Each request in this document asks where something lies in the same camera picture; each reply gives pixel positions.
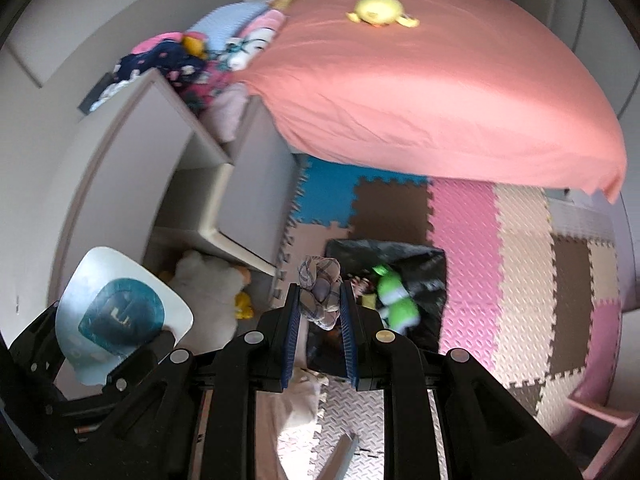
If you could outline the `pink plastic stool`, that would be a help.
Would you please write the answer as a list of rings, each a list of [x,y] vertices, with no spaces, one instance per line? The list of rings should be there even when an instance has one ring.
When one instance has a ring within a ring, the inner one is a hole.
[[[587,416],[582,455],[588,458],[588,463],[582,468],[582,478],[595,479],[625,444],[638,422],[639,413],[612,408],[578,392],[572,393],[567,403]]]

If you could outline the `white pink plush toy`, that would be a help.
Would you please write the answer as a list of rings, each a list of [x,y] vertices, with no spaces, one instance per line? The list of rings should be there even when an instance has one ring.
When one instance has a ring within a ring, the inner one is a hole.
[[[286,22],[283,12],[272,9],[251,21],[236,37],[230,38],[219,62],[230,72],[245,70],[278,36]]]

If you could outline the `light blue folded blanket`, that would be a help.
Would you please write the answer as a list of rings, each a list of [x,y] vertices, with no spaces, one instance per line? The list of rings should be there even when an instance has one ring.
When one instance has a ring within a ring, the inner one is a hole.
[[[239,35],[250,22],[272,8],[276,0],[243,0],[210,11],[191,25],[186,34],[195,32],[203,37],[209,53],[219,54],[227,41]]]

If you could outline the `purple wrapper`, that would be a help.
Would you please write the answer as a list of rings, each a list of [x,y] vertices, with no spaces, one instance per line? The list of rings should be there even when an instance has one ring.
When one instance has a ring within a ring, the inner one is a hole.
[[[340,317],[341,266],[334,258],[307,256],[298,268],[299,309],[322,330],[333,330]]]

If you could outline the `white bedside cabinet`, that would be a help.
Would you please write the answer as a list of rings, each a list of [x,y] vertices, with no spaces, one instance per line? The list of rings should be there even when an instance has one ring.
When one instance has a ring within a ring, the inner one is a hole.
[[[141,262],[151,242],[194,248],[273,276],[298,165],[250,99],[219,144],[156,70],[78,122],[47,195],[47,297],[90,248]]]

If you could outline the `black trash bag bin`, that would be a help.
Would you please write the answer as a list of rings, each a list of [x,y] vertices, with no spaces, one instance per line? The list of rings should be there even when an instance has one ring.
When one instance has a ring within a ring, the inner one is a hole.
[[[340,322],[340,287],[345,284],[356,305],[375,311],[385,328],[408,337],[423,352],[437,351],[447,278],[446,254],[437,247],[329,240],[323,255],[305,257],[297,270],[299,310],[309,323],[308,367],[347,375]]]

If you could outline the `navy patterned clothing pile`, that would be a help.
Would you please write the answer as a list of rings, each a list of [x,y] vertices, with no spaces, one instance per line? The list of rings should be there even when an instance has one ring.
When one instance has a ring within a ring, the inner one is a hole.
[[[206,50],[200,32],[165,32],[144,40],[121,58],[111,80],[89,105],[92,113],[149,70],[157,70],[195,115],[209,108],[231,84],[231,73],[221,70]]]

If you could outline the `green white plush toy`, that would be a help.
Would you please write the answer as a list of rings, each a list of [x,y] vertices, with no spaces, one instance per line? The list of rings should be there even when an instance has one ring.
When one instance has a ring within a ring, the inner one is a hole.
[[[402,284],[400,275],[389,266],[375,266],[373,271],[378,274],[376,294],[382,304],[378,310],[386,325],[398,334],[404,334],[409,328],[420,323],[420,313]]]

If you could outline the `blue white blister pack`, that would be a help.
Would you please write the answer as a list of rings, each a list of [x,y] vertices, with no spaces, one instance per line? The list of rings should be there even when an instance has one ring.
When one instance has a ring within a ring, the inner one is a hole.
[[[90,249],[55,315],[55,337],[76,379],[105,385],[107,375],[167,330],[179,342],[193,325],[188,305],[134,260],[109,247]]]

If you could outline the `white plush duck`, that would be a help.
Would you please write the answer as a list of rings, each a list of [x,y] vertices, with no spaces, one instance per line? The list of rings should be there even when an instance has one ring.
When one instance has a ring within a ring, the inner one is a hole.
[[[238,329],[235,297],[250,284],[246,266],[188,250],[175,271],[160,272],[160,279],[191,309],[193,324],[180,347],[194,356],[217,351],[232,341]]]

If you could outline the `pink bed cover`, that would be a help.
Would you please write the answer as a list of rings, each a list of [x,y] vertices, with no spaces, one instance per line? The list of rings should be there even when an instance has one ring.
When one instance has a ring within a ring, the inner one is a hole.
[[[620,123],[579,58],[509,0],[400,0],[415,28],[296,0],[236,79],[286,142],[328,162],[616,200]]]

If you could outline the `yellow plush duck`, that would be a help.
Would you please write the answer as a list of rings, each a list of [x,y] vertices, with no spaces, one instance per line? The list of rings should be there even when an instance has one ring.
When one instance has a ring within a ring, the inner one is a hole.
[[[366,23],[374,27],[398,24],[415,28],[420,25],[417,18],[406,13],[399,0],[358,0],[354,8],[346,13],[353,23]]]

